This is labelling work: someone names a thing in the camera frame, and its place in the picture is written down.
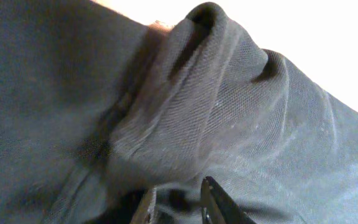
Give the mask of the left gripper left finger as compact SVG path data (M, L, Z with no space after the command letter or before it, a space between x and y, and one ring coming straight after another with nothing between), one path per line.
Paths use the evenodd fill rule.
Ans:
M140 190L123 196L116 206L108 209L91 224L151 224L155 223L156 189Z

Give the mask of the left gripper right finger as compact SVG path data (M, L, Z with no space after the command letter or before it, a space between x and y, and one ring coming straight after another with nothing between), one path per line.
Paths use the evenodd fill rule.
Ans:
M202 224L256 224L211 176L201 183Z

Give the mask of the black t-shirt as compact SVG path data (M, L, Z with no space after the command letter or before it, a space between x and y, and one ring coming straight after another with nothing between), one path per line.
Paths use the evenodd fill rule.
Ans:
M0 223L358 223L358 112L207 2L162 32L92 1L0 1Z

